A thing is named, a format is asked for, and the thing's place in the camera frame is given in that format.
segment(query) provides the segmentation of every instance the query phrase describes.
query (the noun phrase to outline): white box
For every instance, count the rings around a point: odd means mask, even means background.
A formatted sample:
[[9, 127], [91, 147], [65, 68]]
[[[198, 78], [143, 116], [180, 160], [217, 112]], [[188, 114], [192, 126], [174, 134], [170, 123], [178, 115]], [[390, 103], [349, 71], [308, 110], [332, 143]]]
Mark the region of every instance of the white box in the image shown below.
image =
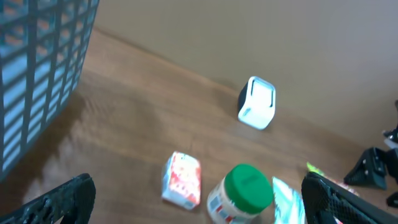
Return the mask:
[[201, 167], [197, 159], [174, 152], [163, 169], [162, 198], [188, 210], [200, 203]]

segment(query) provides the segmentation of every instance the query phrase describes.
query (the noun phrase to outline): green bottle cap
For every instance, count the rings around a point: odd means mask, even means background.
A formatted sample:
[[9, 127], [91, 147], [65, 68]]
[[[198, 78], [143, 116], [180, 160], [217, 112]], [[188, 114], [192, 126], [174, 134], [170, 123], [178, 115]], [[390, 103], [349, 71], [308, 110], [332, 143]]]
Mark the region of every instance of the green bottle cap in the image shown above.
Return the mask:
[[274, 199], [267, 177], [249, 164], [232, 169], [225, 177], [224, 188], [234, 206], [248, 214], [261, 213]]

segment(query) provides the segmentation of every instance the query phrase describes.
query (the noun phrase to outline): snack package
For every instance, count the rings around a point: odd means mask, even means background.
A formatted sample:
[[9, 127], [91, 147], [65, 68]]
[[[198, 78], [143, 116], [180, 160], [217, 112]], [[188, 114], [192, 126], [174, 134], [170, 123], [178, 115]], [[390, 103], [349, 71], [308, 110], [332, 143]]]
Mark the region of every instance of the snack package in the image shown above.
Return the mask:
[[337, 180], [334, 180], [334, 179], [328, 177], [327, 175], [325, 175], [324, 172], [322, 172], [320, 169], [316, 168], [315, 166], [311, 165], [309, 162], [307, 162], [307, 168], [308, 168], [308, 171], [310, 171], [310, 172], [316, 172], [317, 174], [321, 175], [322, 177], [324, 177], [324, 178], [326, 178], [326, 179], [332, 181], [333, 183], [339, 185], [340, 187], [342, 187], [342, 188], [348, 190], [349, 192], [351, 192], [351, 193], [353, 193], [353, 194], [359, 196], [359, 194], [357, 193], [357, 191], [355, 191], [354, 189], [352, 189], [352, 188], [349, 187], [348, 185], [344, 184], [343, 182], [338, 182]]
[[200, 203], [201, 167], [197, 159], [174, 152], [163, 169], [162, 198], [188, 210]]
[[275, 224], [304, 224], [305, 210], [300, 194], [283, 181], [272, 178], [275, 197]]

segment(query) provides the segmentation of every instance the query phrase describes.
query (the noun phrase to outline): small white device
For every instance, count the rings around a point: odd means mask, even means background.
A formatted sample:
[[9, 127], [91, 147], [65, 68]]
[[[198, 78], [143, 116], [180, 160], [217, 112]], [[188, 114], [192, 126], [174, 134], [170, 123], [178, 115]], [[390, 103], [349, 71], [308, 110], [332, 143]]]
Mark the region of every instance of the small white device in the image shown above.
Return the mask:
[[239, 94], [238, 119], [262, 130], [268, 126], [274, 115], [275, 87], [259, 77], [250, 77]]

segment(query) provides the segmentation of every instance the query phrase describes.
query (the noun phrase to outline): plastic jar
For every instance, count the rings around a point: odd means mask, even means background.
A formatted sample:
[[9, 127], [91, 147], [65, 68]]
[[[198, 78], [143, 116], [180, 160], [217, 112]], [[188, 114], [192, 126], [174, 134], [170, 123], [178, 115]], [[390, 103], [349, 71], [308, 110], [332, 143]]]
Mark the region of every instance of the plastic jar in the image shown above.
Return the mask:
[[273, 198], [264, 174], [249, 164], [240, 164], [210, 192], [207, 210], [216, 224], [250, 223]]

